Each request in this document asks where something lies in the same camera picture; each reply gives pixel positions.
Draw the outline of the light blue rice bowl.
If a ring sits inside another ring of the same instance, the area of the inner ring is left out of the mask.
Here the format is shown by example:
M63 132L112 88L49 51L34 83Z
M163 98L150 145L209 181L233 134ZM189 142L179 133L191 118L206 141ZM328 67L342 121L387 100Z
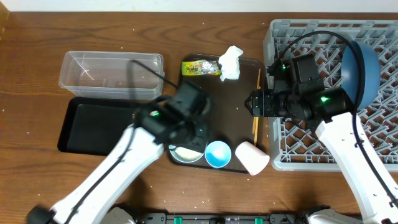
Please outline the light blue rice bowl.
M186 164L196 162L204 155L203 152L197 152L185 147L177 147L174 145L169 145L169 152L176 161Z

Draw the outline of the small blue bowl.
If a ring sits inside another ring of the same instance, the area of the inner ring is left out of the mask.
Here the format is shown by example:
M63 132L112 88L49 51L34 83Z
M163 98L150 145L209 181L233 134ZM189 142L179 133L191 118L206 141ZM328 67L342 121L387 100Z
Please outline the small blue bowl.
M232 158L230 147L223 141L213 141L205 149L205 159L213 168L226 166Z

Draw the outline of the white napkin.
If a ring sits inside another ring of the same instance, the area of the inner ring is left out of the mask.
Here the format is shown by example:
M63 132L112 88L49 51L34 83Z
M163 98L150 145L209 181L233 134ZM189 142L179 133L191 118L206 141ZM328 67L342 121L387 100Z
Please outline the white napkin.
M240 76L239 57L243 51L235 45L230 46L227 51L219 57L218 63L221 65L220 80L238 80Z

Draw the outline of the pink cup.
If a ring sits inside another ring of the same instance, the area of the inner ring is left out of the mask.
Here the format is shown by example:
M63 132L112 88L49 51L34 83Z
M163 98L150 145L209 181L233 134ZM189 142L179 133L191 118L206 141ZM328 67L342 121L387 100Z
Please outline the pink cup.
M242 142L235 155L250 175L258 175L268 165L270 156L250 142Z

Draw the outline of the dark blue plate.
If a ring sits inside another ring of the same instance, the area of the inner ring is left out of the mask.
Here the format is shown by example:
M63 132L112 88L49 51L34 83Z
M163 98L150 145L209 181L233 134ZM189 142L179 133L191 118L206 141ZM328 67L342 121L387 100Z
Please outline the dark blue plate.
M377 97L381 81L380 64L377 52L368 44L351 41L355 52L359 56L360 66L363 71L362 81L364 82L364 94L359 100L358 110L369 106ZM351 101L356 98L359 84L359 71L354 54L349 47L343 52L341 62L341 84L342 89L348 94Z

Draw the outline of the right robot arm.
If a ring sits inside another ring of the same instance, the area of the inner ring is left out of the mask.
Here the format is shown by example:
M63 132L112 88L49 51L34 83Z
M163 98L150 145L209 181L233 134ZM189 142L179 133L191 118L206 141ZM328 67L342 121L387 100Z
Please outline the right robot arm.
M380 81L376 53L344 52L344 81L334 88L325 87L311 54L278 60L268 71L274 86L248 96L245 105L251 115L304 121L340 167L363 223L397 223L397 184L355 114L376 98Z

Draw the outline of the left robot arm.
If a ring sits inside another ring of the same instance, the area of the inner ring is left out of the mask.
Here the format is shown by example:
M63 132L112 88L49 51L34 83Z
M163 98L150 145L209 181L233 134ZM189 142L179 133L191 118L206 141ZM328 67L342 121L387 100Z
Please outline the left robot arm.
M183 82L174 96L140 105L134 122L87 179L52 208L36 205L27 222L100 223L134 179L164 151L204 152L208 131L203 116L209 110L208 95L192 82Z

